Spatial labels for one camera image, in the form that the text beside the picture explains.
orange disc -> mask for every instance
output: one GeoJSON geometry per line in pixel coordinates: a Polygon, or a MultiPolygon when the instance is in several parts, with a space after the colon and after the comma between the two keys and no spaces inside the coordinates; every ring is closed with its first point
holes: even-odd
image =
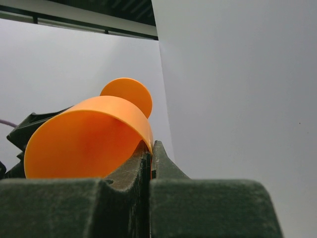
{"type": "Polygon", "coordinates": [[[147,88],[132,78],[117,78],[108,83],[100,96],[115,96],[136,105],[149,118],[152,112],[152,98],[147,88]]]}

gray wall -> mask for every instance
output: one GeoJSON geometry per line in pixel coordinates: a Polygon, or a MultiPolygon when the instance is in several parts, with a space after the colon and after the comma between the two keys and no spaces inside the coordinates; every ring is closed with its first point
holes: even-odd
{"type": "Polygon", "coordinates": [[[317,1],[153,0],[175,160],[247,178],[317,234],[317,1]]]}
{"type": "MultiPolygon", "coordinates": [[[[32,112],[56,112],[131,77],[149,89],[154,139],[173,149],[157,41],[109,36],[0,19],[0,118],[20,123],[32,112]]],[[[0,160],[10,169],[20,151],[0,125],[0,160]]]]}

orange plastic cup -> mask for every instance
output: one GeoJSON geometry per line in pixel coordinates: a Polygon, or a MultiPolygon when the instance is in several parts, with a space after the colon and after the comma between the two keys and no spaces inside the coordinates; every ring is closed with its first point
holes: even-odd
{"type": "Polygon", "coordinates": [[[105,177],[144,140],[150,153],[151,95],[140,82],[119,78],[41,125],[24,156],[28,179],[105,177]]]}

dark ceiling panel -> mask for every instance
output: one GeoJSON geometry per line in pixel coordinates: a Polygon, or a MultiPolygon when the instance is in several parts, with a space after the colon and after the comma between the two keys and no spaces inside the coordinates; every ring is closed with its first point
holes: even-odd
{"type": "Polygon", "coordinates": [[[155,26],[151,0],[49,0],[60,4],[155,26]]]}

purple cable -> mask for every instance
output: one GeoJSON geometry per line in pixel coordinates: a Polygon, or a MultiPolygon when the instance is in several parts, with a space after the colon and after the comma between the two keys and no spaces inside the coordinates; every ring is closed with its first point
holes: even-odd
{"type": "Polygon", "coordinates": [[[0,119],[0,123],[1,123],[1,124],[5,124],[5,125],[12,126],[12,127],[14,127],[14,128],[16,128],[16,127],[18,126],[18,125],[16,125],[16,124],[12,123],[12,122],[9,122],[9,121],[7,121],[7,120],[2,120],[2,119],[0,119]]]}

